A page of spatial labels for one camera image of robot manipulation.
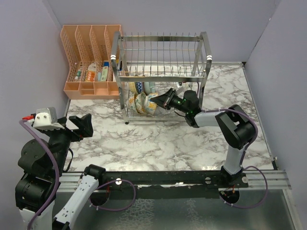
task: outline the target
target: dish rack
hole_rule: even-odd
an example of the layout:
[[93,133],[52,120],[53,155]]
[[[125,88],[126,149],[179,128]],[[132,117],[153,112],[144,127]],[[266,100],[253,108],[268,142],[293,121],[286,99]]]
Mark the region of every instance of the dish rack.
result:
[[[97,81],[104,61],[110,63],[112,38],[121,33],[120,25],[64,25],[60,34],[69,62],[69,73],[64,92],[70,99],[118,99],[117,83],[113,81],[113,70],[108,70],[107,81]],[[89,65],[96,62],[94,81],[85,82]],[[81,76],[75,81],[78,69]]]
[[131,92],[128,87],[126,90],[122,87],[125,82],[154,82],[155,91],[159,95],[170,88],[175,88],[179,96],[187,89],[197,89],[202,106],[204,87],[212,64],[206,32],[201,32],[200,35],[124,36],[115,32],[110,59],[125,124],[129,121],[184,120],[175,111],[163,108],[157,108],[154,115],[141,115],[131,111],[126,106]]

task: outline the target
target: metal dish rack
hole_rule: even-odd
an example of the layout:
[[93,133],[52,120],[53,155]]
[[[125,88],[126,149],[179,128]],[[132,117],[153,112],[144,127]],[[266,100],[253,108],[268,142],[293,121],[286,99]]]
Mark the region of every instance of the metal dish rack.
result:
[[159,95],[175,88],[180,95],[198,89],[200,106],[212,64],[206,32],[200,35],[124,35],[114,33],[111,67],[118,85],[120,108],[125,124],[129,121],[182,121],[174,111],[157,108],[154,115],[132,112],[126,102],[131,92],[125,82],[155,82]]

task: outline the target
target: dish rack frame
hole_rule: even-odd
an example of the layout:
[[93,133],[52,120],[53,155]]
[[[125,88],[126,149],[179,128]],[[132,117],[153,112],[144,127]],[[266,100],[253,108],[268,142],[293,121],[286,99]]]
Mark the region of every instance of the dish rack frame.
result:
[[200,35],[163,33],[163,35],[122,36],[120,31],[117,31],[114,33],[110,60],[125,124],[130,121],[184,120],[172,110],[163,110],[156,115],[133,113],[126,106],[131,92],[128,87],[125,87],[126,90],[123,89],[125,82],[153,81],[158,91],[163,89],[165,93],[170,87],[177,87],[179,95],[188,87],[192,89],[193,83],[197,82],[199,105],[202,106],[204,88],[212,65],[212,54],[206,32],[201,32]]

